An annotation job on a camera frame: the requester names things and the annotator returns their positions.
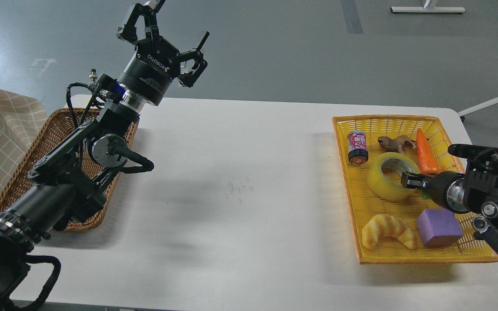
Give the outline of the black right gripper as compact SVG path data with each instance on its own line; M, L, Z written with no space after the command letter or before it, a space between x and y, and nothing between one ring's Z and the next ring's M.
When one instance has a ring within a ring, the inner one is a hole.
M437 205L455 213L465 214L464 175L455 171L444 171L438 175L403 172L401 185L407 189L424 190Z

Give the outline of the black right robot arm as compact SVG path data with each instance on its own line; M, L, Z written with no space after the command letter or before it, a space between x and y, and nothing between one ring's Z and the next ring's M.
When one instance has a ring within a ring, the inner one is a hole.
M401 185L420 189L438 206L456 214L474 213L474 237L498 254L498 148L451 144L448 153L464 158L464 173L443 171L435 176L403 172Z

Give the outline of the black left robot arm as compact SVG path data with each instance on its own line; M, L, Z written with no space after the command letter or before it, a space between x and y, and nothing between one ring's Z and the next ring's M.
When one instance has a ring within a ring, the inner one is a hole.
M32 255L34 246L50 239L50 229L63 231L69 222L85 222L103 210L106 189L119 173L152 171L154 164L132 151L126 132L140 120L144 105L158 106L168 87L178 79L192 87L206 69L199 45L180 52L160 35L156 16L164 1L133 4L117 29L117 37L134 46L134 55L118 79L89 75L79 83L91 91L81 117L66 99L74 130L28 173L33 186L0 213L0 311L17 311L11 293L27 276L32 264L48 263L53 271L34 302L24 311L38 310L49 297L61 273L53 256Z

